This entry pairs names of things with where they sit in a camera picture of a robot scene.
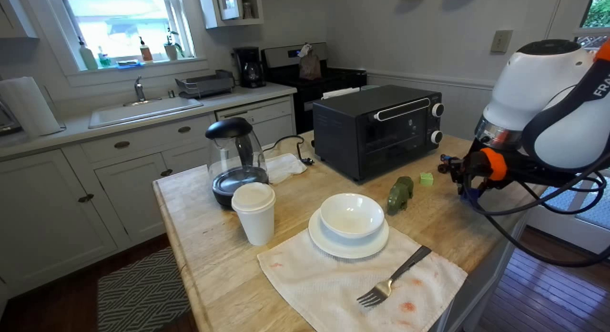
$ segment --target wooden floor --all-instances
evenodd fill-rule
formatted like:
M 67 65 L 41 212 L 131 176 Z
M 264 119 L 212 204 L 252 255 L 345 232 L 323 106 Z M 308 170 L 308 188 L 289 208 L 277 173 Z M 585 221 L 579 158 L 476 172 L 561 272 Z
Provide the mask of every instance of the wooden floor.
M 546 256 L 581 258 L 534 230 L 525 230 L 521 240 Z M 97 332 L 98 279 L 168 245 L 165 236 L 158 237 L 11 299 L 0 332 Z M 197 328 L 188 312 L 160 332 Z M 610 332 L 610 265 L 564 269 L 514 252 L 477 332 Z

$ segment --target stove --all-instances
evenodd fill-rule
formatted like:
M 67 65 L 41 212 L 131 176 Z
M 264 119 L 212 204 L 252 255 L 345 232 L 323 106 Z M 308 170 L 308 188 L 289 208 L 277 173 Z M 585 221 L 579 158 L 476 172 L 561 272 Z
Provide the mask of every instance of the stove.
M 262 50 L 262 62 L 267 82 L 289 85 L 296 88 L 294 112 L 296 133 L 314 129 L 314 101 L 327 91 L 358 88 L 366 85 L 366 71 L 329 68 L 326 43 L 312 43 L 314 52 L 320 58 L 322 78 L 303 80 L 299 78 L 298 56 L 302 45 L 283 46 Z

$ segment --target white bowl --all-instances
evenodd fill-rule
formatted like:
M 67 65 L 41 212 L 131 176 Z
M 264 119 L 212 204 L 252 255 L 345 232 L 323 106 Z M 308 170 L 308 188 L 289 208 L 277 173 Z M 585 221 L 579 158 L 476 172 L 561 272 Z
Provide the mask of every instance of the white bowl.
M 320 207 L 320 217 L 330 230 L 350 239 L 368 236 L 385 220 L 383 209 L 375 200 L 352 193 L 327 198 Z

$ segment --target dish rack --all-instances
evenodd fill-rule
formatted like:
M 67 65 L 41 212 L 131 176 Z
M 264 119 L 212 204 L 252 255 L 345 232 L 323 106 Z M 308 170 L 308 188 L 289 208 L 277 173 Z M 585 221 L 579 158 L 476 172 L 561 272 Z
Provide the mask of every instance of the dish rack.
M 181 90 L 179 93 L 181 98 L 194 99 L 226 92 L 231 93 L 235 87 L 235 79 L 230 71 L 216 70 L 216 74 L 210 76 L 187 78 L 185 80 L 176 78 L 176 84 Z

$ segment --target countertop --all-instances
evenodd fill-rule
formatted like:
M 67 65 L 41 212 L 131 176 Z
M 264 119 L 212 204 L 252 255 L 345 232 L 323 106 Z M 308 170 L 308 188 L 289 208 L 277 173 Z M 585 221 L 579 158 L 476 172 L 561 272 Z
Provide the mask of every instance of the countertop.
M 307 140 L 303 156 L 313 158 Z M 460 201 L 449 174 L 436 170 L 439 155 L 463 156 L 470 141 L 446 136 L 425 157 L 377 178 L 356 184 L 316 161 L 307 171 L 274 185 L 275 235 L 268 245 L 248 243 L 237 214 L 220 208 L 212 194 L 207 167 L 202 166 L 153 182 L 167 234 L 181 269 L 194 318 L 201 332 L 311 331 L 311 326 L 275 291 L 262 273 L 257 254 L 275 247 L 307 228 L 312 213 L 336 193 L 361 193 L 382 207 L 399 176 L 415 181 L 408 208 L 386 219 L 390 226 L 471 273 L 501 240 L 482 215 Z M 266 157 L 294 153 L 295 141 L 285 140 Z M 434 185 L 418 184 L 421 172 L 434 174 Z M 487 210 L 512 208 L 531 201 L 518 185 L 488 191 L 479 202 Z M 499 217 L 511 230 L 522 213 Z
M 0 159 L 15 154 L 58 147 L 59 145 L 74 143 L 75 141 L 93 139 L 107 134 L 143 128 L 153 124 L 203 115 L 219 109 L 231 108 L 292 93 L 296 93 L 295 88 L 275 83 L 268 83 L 265 87 L 256 89 L 235 87 L 233 93 L 199 100 L 203 102 L 203 106 L 94 129 L 89 129 L 91 112 L 71 117 L 61 117 L 66 126 L 66 130 L 62 132 L 36 139 L 29 139 L 24 131 L 0 137 Z

